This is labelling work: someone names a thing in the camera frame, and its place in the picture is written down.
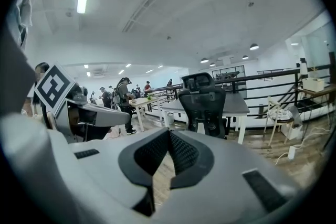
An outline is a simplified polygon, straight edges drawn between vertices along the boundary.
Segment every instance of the black mesh chair back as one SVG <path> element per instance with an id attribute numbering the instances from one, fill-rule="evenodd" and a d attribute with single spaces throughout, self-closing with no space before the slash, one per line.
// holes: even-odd
<path id="1" fill-rule="evenodd" d="M 198 124 L 203 123 L 206 135 L 224 138 L 225 91 L 215 87 L 208 73 L 193 74 L 182 80 L 184 89 L 177 96 L 188 117 L 188 130 L 197 132 Z"/>

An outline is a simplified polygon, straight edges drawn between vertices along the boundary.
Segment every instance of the sneaker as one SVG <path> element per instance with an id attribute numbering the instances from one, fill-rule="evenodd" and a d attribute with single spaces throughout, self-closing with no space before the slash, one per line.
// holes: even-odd
<path id="1" fill-rule="evenodd" d="M 126 131 L 127 134 L 135 134 L 137 131 L 136 130 L 130 130 L 130 131 Z"/>

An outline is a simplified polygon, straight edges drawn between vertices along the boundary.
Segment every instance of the wooden chair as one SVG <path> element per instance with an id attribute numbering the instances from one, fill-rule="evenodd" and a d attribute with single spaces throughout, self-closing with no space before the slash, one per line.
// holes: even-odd
<path id="1" fill-rule="evenodd" d="M 271 139 L 268 143 L 268 145 L 270 146 L 271 145 L 271 142 L 272 142 L 272 139 L 273 139 L 273 136 L 274 136 L 274 133 L 275 133 L 275 129 L 278 127 L 278 132 L 280 132 L 280 128 L 282 125 L 289 125 L 289 132 L 288 132 L 288 136 L 290 136 L 290 133 L 291 133 L 291 130 L 292 130 L 292 126 L 293 126 L 293 122 L 294 122 L 294 118 L 291 117 L 289 120 L 285 120 L 285 121 L 282 121 L 282 120 L 279 120 L 278 118 L 278 115 L 279 115 L 279 111 L 280 111 L 280 106 L 281 104 L 277 101 L 274 101 L 270 96 L 267 98 L 268 100 L 268 112 L 267 112 L 267 116 L 266 116 L 266 124 L 265 124 L 265 129 L 264 129 L 264 137 L 265 137 L 265 133 L 266 133 L 266 127 L 267 127 L 267 122 L 268 122 L 268 118 L 270 118 L 273 122 L 274 122 L 274 127 L 273 127 L 273 132 L 272 132 L 272 136 L 271 136 Z M 268 113 L 270 111 L 275 111 L 276 113 L 276 118 L 275 119 L 272 119 Z"/>

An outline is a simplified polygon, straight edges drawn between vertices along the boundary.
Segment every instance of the desk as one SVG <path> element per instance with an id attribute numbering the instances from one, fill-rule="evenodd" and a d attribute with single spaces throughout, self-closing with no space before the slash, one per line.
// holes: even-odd
<path id="1" fill-rule="evenodd" d="M 142 97 L 142 98 L 137 98 L 135 100 L 136 100 L 136 103 L 132 103 L 130 101 L 130 106 L 134 107 L 136 112 L 137 112 L 139 125 L 140 125 L 140 129 L 141 129 L 142 132 L 144 131 L 144 128 L 143 128 L 143 125 L 142 125 L 142 120 L 141 120 L 139 107 L 143 107 L 147 104 L 151 104 L 151 103 L 156 102 L 157 107 L 158 107 L 159 116 L 160 116 L 160 121 L 162 120 L 162 112 L 161 112 L 161 109 L 160 109 L 159 98 L 152 98 L 151 100 L 148 100 L 147 98 Z"/>
<path id="2" fill-rule="evenodd" d="M 313 92 L 313 91 L 305 90 L 303 88 L 296 88 L 296 90 L 299 91 L 299 92 L 309 94 L 312 97 L 319 97 L 319 96 L 322 96 L 322 95 L 326 95 L 328 93 L 335 92 L 336 91 L 336 84 L 331 84 L 331 85 L 325 87 L 320 92 Z"/>
<path id="3" fill-rule="evenodd" d="M 164 117 L 164 124 L 166 127 L 169 127 L 167 112 L 185 113 L 179 100 L 161 104 L 161 109 L 164 112 L 163 117 Z M 239 93 L 232 93 L 226 95 L 223 108 L 223 116 L 237 117 L 236 131 L 238 131 L 238 127 L 240 125 L 239 138 L 238 138 L 239 144 L 243 143 L 246 128 L 245 121 L 247 114 L 249 112 L 250 110 L 248 109 L 243 97 Z"/>

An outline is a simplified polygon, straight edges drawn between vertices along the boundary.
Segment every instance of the wooden floor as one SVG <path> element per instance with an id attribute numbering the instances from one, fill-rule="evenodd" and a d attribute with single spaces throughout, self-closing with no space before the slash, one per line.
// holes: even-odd
<path id="1" fill-rule="evenodd" d="M 160 122 L 159 118 L 150 115 L 142 117 L 142 122 L 145 130 L 150 130 L 155 127 L 164 127 L 164 123 Z M 134 129 L 140 132 L 137 116 L 133 116 L 132 124 Z M 306 131 L 306 136 L 310 134 L 310 131 L 314 127 L 322 127 L 328 130 L 329 125 L 327 117 L 310 121 Z M 171 128 L 177 130 L 185 129 L 186 124 L 175 122 Z M 290 145 L 301 144 L 301 140 L 297 139 L 287 141 L 287 143 L 284 144 L 285 136 L 281 132 L 275 132 L 272 144 L 268 146 L 271 132 L 272 130 L 268 129 L 266 131 L 265 138 L 263 138 L 263 130 L 246 131 L 243 145 L 248 146 L 275 164 L 277 159 L 283 153 L 288 152 Z M 303 188 L 312 184 L 319 176 L 324 163 L 322 148 L 329 136 L 329 132 L 323 130 L 313 130 L 312 133 L 320 134 L 315 134 L 307 138 L 302 147 L 296 151 L 295 158 L 293 160 L 290 161 L 287 156 L 283 156 L 277 164 L 279 168 L 283 169 Z M 121 135 L 127 135 L 124 126 L 121 126 Z M 107 137 L 113 136 L 115 136 L 115 134 L 111 133 L 107 135 Z M 237 141 L 238 132 L 231 130 L 227 138 L 231 141 Z M 168 198 L 170 192 L 170 180 L 174 176 L 174 164 L 169 154 L 167 154 L 153 177 L 154 199 L 157 206 L 160 206 Z"/>

